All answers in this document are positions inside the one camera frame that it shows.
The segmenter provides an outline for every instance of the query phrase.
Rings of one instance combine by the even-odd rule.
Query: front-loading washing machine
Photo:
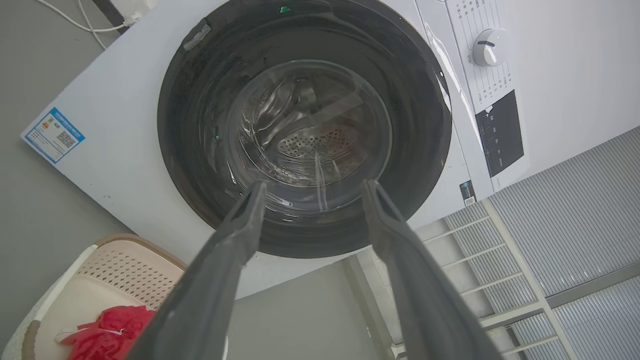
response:
[[[498,0],[164,0],[22,137],[187,262],[267,181],[242,297],[366,247],[364,179],[414,229],[517,179],[500,16]]]

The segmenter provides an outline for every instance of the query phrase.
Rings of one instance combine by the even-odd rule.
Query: black display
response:
[[[491,177],[524,156],[515,90],[476,115]]]

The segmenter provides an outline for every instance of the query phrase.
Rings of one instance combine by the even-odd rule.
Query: laundry basket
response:
[[[157,309],[185,264],[149,241],[116,234],[86,249],[22,321],[3,360],[64,360],[71,346],[54,338],[68,326],[94,322],[113,306]]]

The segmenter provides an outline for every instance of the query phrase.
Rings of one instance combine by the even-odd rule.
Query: white cable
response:
[[[64,17],[65,19],[67,19],[70,23],[72,23],[73,25],[77,26],[78,28],[81,28],[82,30],[85,30],[89,33],[108,33],[110,31],[116,31],[122,28],[126,28],[128,26],[127,22],[125,21],[122,25],[118,25],[115,28],[109,28],[109,29],[90,29],[87,28],[85,26],[82,26],[80,24],[78,24],[77,22],[75,22],[73,19],[71,19],[70,17],[67,16],[67,14],[63,13],[62,11],[60,11],[60,9],[58,9],[57,7],[53,6],[52,4],[49,4],[48,2],[44,1],[44,0],[36,0],[38,1],[40,4],[43,4],[44,6],[50,8],[51,10],[55,11],[56,13],[58,13],[60,16]]]
[[[80,11],[82,11],[82,16],[84,17],[84,21],[86,21],[86,24],[89,25],[89,28],[91,29],[91,33],[93,34],[93,37],[96,39],[96,41],[98,41],[98,44],[100,44],[100,47],[102,48],[102,50],[106,50],[107,47],[104,46],[104,44],[100,41],[98,34],[96,34],[95,30],[93,29],[93,26],[91,26],[91,22],[89,22],[89,18],[86,16],[86,13],[84,12],[84,8],[82,7],[82,0],[78,0],[78,6],[80,6]]]

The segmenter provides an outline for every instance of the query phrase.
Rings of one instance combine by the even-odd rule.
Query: washing machine door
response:
[[[177,49],[158,135],[178,191],[216,228],[254,181],[260,251],[318,258],[368,245],[360,184],[405,218],[451,141],[447,85],[424,40],[373,0],[231,0]]]

